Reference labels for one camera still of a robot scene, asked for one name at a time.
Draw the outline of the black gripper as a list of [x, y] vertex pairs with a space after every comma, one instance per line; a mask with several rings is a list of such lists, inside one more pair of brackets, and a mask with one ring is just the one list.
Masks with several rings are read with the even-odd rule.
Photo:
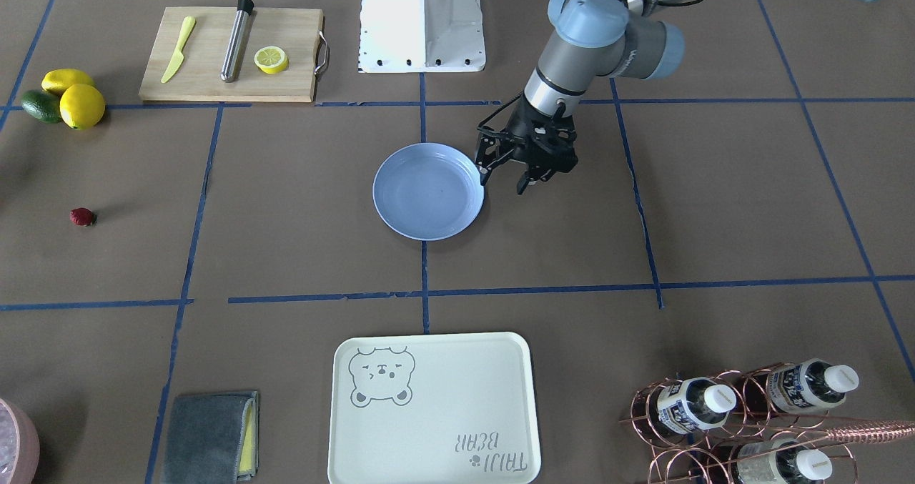
[[[516, 101], [520, 103], [505, 128], [490, 128], [488, 122]], [[533, 182], [547, 182], [556, 172], [569, 172], [578, 164], [574, 119], [565, 115], [568, 104], [564, 99], [556, 100], [555, 105], [558, 108], [552, 115], [542, 114], [526, 97], [513, 97], [478, 123], [475, 165], [481, 187], [486, 187], [496, 168], [509, 161], [526, 165], [516, 184], [517, 195], [523, 195]]]

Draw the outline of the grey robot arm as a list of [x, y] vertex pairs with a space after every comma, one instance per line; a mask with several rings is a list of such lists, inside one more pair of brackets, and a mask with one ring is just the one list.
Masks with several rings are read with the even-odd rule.
[[512, 100], [508, 123], [494, 129], [484, 119], [478, 125], [474, 163], [480, 183], [509, 161], [525, 166], [518, 194], [571, 171], [578, 164], [574, 112], [592, 81], [670, 76], [683, 61], [683, 32], [653, 15], [701, 1], [550, 0], [553, 32], [523, 92]]

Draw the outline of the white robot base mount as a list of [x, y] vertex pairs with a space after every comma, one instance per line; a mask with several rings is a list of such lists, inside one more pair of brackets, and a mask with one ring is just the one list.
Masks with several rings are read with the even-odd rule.
[[360, 73], [467, 73], [486, 64], [481, 0], [360, 2]]

